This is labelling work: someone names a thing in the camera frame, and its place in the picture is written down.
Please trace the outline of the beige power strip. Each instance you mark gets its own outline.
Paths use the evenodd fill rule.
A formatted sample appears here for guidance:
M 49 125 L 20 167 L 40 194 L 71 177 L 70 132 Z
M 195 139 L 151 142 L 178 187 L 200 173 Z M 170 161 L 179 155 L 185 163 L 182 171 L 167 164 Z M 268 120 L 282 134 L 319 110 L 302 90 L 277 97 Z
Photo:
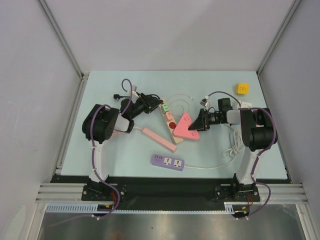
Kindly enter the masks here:
M 161 100 L 163 100 L 162 104 L 167 104 L 168 107 L 169 107 L 169 104 L 167 103 L 167 101 L 165 99 L 161 98 Z M 173 120 L 167 121 L 166 114 L 162 113 L 161 104 L 158 106 L 158 108 L 159 108 L 161 116 L 162 116 L 162 118 L 163 118 L 163 120 L 165 122 L 165 126 L 166 126 L 167 130 L 169 131 L 169 134 L 171 136 L 171 139 L 172 139 L 173 143 L 175 145 L 182 143 L 183 139 L 181 137 L 174 136 L 174 130 L 175 130 L 176 126 L 177 126 L 177 123 L 176 123 L 175 119 L 173 118 Z

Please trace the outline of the green adapter plug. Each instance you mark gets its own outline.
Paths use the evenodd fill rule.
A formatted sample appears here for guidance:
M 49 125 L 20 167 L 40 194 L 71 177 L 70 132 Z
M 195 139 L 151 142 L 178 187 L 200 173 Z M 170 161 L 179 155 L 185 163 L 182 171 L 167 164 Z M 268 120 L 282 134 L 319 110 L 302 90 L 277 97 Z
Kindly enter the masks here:
M 162 111 L 163 114 L 166 114 L 166 113 L 170 110 L 170 109 L 169 109 L 169 106 L 168 106 L 166 103 L 161 104 L 161 105 L 160 105 L 160 109 L 161 109 L 161 111 Z

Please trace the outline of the pink triangular socket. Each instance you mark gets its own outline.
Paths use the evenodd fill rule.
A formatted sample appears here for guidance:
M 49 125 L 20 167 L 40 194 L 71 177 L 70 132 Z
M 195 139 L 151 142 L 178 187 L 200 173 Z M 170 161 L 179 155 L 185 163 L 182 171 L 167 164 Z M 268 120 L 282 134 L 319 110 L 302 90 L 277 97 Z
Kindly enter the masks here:
M 193 123 L 192 118 L 188 112 L 182 114 L 178 124 L 173 130 L 173 135 L 178 138 L 198 141 L 200 139 L 200 134 L 197 130 L 189 130 L 189 127 Z

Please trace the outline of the orange adapter plug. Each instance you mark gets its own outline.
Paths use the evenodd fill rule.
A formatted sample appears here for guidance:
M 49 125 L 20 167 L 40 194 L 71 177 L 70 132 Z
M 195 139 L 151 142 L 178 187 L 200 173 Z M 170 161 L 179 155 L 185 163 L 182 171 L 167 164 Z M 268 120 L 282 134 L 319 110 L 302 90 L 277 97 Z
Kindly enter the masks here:
M 165 117 L 166 117 L 167 121 L 172 121 L 174 118 L 170 111 L 165 113 Z

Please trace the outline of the pink power strip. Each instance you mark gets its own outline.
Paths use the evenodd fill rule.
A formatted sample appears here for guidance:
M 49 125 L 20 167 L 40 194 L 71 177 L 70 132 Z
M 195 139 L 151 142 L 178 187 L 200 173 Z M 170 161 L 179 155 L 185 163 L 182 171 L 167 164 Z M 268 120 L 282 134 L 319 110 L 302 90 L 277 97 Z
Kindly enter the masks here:
M 160 135 L 156 134 L 155 132 L 151 131 L 146 127 L 142 129 L 142 133 L 172 153 L 174 153 L 177 150 L 176 145 L 174 145 L 173 143 L 169 142 L 168 140 L 164 139 L 163 137 L 161 137 Z

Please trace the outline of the purple power strip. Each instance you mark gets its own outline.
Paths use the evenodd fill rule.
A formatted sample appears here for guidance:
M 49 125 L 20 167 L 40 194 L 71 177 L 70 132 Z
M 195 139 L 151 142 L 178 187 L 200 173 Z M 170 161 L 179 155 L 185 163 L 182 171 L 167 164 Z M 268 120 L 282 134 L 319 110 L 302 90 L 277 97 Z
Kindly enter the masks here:
M 151 164 L 156 167 L 166 168 L 179 172 L 182 172 L 185 168 L 185 161 L 183 159 L 160 154 L 153 154 L 151 156 Z

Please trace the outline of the white cube socket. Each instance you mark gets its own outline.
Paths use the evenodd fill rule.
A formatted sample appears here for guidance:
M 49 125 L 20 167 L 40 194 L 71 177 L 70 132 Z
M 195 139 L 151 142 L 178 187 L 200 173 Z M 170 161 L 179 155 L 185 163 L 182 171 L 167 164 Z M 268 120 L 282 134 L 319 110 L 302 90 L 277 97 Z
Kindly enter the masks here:
M 240 101 L 240 104 L 237 104 L 237 109 L 250 109 L 252 104 L 250 102 Z

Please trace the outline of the yellow cube socket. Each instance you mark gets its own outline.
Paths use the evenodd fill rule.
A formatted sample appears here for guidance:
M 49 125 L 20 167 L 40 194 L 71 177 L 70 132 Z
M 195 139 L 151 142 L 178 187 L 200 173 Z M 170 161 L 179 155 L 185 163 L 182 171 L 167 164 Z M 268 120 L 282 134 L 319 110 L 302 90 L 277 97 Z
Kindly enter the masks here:
M 247 95 L 250 91 L 250 85 L 248 83 L 237 83 L 235 85 L 235 93 L 237 95 Z

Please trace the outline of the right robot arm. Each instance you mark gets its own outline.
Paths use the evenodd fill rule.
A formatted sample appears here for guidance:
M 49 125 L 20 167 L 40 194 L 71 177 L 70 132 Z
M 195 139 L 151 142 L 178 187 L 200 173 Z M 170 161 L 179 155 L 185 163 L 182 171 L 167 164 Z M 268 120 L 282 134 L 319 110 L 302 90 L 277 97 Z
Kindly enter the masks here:
M 268 108 L 233 109 L 229 98 L 221 98 L 217 111 L 202 108 L 188 129 L 207 131 L 211 125 L 218 124 L 239 125 L 241 128 L 245 149 L 240 167 L 233 176 L 230 194 L 235 200 L 242 201 L 255 191 L 261 157 L 277 142 L 276 125 Z

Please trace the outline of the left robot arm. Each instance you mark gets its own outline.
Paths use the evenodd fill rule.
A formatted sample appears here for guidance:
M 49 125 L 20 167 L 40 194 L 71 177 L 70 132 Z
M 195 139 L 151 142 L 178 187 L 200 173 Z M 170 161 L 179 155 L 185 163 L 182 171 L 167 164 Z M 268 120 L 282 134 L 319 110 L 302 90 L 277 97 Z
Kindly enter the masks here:
M 91 109 L 82 124 L 85 138 L 91 142 L 91 165 L 88 185 L 92 194 L 99 200 L 105 200 L 110 195 L 110 187 L 103 183 L 109 173 L 106 161 L 103 160 L 103 145 L 114 132 L 130 133 L 134 126 L 134 118 L 142 113 L 150 114 L 164 101 L 154 94 L 139 94 L 133 101 L 129 96 L 115 94 L 115 100 L 122 99 L 120 108 L 96 104 Z

